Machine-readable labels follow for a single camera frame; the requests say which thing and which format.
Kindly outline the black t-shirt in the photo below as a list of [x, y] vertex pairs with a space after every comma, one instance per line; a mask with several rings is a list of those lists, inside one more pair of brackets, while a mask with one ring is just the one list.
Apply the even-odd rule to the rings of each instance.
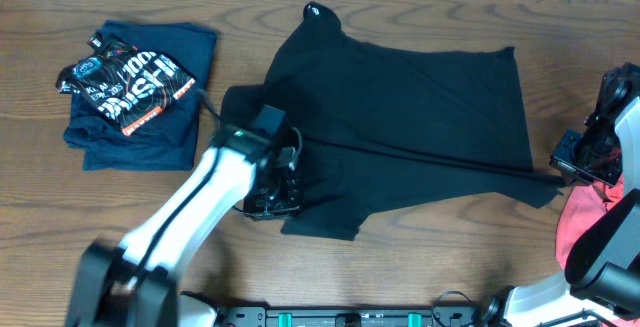
[[234, 86], [222, 118], [269, 105], [303, 142], [291, 235], [352, 240], [372, 214], [483, 193], [548, 204], [561, 179], [534, 170], [512, 48], [422, 53], [349, 37], [311, 2], [262, 84]]

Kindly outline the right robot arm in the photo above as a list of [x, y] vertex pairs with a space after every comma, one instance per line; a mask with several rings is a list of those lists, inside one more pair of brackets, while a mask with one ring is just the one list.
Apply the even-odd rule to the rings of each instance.
[[604, 209], [588, 218], [571, 196], [558, 226], [569, 239], [562, 272], [536, 284], [493, 296], [474, 318], [476, 326], [614, 326], [639, 319], [639, 67], [607, 71], [585, 130], [567, 130], [550, 164], [574, 183], [621, 187], [618, 200], [603, 192], [592, 201]]

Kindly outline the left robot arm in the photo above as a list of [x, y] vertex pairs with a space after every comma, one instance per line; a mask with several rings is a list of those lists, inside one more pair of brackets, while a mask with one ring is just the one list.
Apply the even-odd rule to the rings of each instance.
[[189, 179], [147, 221], [114, 246], [94, 241], [82, 254], [68, 326], [212, 326], [217, 308], [181, 293], [188, 266], [222, 217], [273, 168], [293, 169], [298, 129], [228, 126]]

